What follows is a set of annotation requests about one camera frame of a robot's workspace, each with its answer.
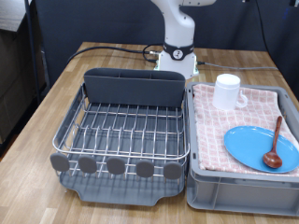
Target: pink checkered cloth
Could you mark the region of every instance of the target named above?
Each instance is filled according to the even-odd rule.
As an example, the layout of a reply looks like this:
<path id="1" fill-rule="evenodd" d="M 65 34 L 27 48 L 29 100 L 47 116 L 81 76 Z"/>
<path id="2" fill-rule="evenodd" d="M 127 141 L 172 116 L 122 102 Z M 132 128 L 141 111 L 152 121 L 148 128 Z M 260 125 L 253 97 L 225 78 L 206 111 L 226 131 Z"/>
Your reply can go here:
<path id="1" fill-rule="evenodd" d="M 193 86 L 199 168 L 242 174 L 270 175 L 243 165 L 232 157 L 224 146 L 223 136 L 230 129 L 236 126 L 251 125 L 275 130 L 277 118 L 281 116 L 276 92 L 247 88 L 241 88 L 241 90 L 249 99 L 248 106 L 226 112 L 217 109 L 212 104 L 214 87 L 203 84 Z M 299 148 L 298 142 L 285 120 L 282 121 L 279 134 L 290 140 L 297 149 Z M 283 175 L 299 176 L 299 168 Z"/>

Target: blue plate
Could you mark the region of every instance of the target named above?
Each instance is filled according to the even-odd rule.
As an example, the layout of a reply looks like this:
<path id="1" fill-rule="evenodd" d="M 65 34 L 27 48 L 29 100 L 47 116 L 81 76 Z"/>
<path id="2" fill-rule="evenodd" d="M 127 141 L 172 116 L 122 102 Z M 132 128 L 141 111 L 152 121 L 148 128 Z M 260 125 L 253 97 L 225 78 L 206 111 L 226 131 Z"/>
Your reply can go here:
<path id="1" fill-rule="evenodd" d="M 224 135 L 224 145 L 231 155 L 243 164 L 267 173 L 287 173 L 299 163 L 297 148 L 285 137 L 279 136 L 277 153 L 282 166 L 273 169 L 263 162 L 263 154 L 271 150 L 274 132 L 254 126 L 239 126 Z"/>

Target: dark background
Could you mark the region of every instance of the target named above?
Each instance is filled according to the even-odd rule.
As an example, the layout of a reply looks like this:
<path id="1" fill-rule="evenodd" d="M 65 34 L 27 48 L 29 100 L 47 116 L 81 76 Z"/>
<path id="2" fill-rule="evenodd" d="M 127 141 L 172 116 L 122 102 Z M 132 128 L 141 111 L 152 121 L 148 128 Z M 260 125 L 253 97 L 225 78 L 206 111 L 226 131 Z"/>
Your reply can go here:
<path id="1" fill-rule="evenodd" d="M 195 20 L 197 48 L 266 50 L 257 3 L 269 53 L 299 99 L 299 7 L 290 0 L 218 0 L 182 10 Z M 36 7 L 50 85 L 83 41 L 164 41 L 164 18 L 150 0 L 36 0 Z"/>

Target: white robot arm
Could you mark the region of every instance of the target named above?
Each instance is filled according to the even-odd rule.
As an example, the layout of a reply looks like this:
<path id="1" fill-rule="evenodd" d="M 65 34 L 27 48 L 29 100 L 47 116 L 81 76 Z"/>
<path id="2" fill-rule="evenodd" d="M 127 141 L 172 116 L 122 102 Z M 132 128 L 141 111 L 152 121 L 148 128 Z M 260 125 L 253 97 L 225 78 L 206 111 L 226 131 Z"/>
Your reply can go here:
<path id="1" fill-rule="evenodd" d="M 159 56 L 157 70 L 175 71 L 186 79 L 197 75 L 193 53 L 194 20 L 180 11 L 180 7 L 203 7 L 216 0 L 151 0 L 164 15 L 164 51 Z"/>

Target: wire rack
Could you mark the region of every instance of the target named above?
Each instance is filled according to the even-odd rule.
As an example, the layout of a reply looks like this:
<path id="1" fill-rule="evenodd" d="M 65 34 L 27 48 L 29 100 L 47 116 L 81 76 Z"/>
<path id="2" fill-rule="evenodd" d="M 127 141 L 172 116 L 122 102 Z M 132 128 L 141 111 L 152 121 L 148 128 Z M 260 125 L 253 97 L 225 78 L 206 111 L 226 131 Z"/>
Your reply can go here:
<path id="1" fill-rule="evenodd" d="M 136 165 L 141 160 L 153 164 L 152 181 L 154 177 L 163 177 L 166 181 L 164 167 L 169 162 L 184 167 L 189 154 L 184 145 L 184 110 L 162 106 L 91 104 L 83 89 L 82 94 L 64 136 L 56 134 L 53 139 L 57 151 L 68 158 L 70 176 L 79 173 L 83 177 L 93 175 L 80 170 L 78 159 L 82 155 L 96 161 L 97 178 L 104 175 L 114 177 L 107 169 L 108 158 L 124 161 L 123 180 L 130 175 L 138 180 Z"/>

